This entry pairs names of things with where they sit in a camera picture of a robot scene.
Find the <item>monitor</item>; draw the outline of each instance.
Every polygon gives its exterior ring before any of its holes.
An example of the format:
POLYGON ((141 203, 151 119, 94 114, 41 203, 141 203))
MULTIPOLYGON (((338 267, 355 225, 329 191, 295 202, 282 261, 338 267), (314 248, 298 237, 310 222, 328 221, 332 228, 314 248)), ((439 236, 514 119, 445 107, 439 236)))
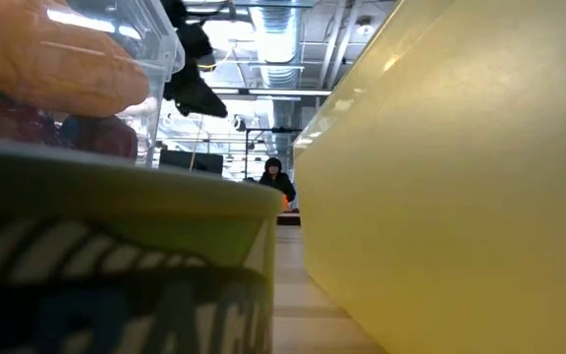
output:
MULTIPOLYGON (((160 167, 174 166, 189 170, 193 155, 193 152, 163 149, 158 164, 160 167)), ((223 169, 224 156, 213 153, 196 153, 194 170, 222 175, 223 169)))

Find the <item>ceiling duct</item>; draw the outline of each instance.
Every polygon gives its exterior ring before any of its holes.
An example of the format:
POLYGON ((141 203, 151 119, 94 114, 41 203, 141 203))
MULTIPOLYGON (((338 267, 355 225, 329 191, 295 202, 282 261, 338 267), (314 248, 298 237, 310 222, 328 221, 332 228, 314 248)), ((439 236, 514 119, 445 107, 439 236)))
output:
MULTIPOLYGON (((301 12, 295 8, 255 7, 250 8, 257 35, 259 62, 268 64, 292 64, 297 59, 301 12)), ((270 89, 296 89, 299 69, 286 67, 261 67, 263 83, 270 89)), ((273 101, 274 126, 298 128, 294 122, 293 101, 273 101)), ((273 137, 278 153, 288 153, 290 138, 273 137)))

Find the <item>wooden floor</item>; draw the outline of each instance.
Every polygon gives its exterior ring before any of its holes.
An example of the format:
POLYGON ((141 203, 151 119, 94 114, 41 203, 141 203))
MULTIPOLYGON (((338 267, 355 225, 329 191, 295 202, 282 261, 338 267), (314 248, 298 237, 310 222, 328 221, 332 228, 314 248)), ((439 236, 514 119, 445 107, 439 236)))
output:
POLYGON ((276 236, 273 354, 385 354, 309 278, 301 229, 276 236))

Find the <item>clear plastic box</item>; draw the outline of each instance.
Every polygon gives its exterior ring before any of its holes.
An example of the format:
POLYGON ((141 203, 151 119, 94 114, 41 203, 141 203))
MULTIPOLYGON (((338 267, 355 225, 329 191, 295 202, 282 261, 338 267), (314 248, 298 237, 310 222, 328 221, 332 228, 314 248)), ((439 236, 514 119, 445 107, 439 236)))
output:
POLYGON ((184 64, 160 0, 0 0, 0 139, 151 163, 184 64))

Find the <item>plastic container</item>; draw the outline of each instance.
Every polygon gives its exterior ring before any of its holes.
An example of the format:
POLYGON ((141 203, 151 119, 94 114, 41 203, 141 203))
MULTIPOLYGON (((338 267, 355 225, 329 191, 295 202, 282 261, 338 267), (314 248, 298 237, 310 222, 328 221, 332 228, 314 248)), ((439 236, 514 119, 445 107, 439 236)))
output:
POLYGON ((151 163, 184 58, 159 0, 0 0, 0 138, 151 163))
POLYGON ((271 353, 280 194, 95 157, 0 144, 0 353, 271 353))

